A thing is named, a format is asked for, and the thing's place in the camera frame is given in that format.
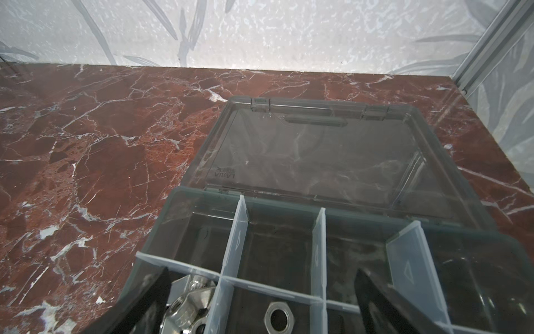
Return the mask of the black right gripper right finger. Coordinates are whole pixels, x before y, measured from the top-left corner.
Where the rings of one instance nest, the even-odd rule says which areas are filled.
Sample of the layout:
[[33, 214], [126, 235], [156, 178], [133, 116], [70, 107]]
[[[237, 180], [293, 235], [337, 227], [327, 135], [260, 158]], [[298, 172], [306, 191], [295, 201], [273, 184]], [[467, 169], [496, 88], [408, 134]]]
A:
[[372, 271], [359, 268], [354, 288], [367, 333], [445, 332]]

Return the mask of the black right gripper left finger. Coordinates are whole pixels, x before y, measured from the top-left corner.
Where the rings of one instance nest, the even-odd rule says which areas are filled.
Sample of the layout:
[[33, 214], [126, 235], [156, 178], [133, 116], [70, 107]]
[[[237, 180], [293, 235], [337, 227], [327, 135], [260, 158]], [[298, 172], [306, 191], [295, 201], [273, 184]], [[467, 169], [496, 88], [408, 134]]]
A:
[[87, 326], [84, 333], [158, 333], [171, 289], [169, 270], [143, 278], [115, 306]]

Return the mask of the silver hex nut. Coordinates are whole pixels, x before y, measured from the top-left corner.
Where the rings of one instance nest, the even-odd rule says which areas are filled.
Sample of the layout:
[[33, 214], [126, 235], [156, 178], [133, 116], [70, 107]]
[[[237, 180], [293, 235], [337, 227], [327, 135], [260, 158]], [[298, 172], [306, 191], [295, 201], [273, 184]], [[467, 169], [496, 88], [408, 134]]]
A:
[[266, 309], [264, 326], [269, 334], [290, 334], [295, 322], [295, 317], [286, 302], [272, 302]]

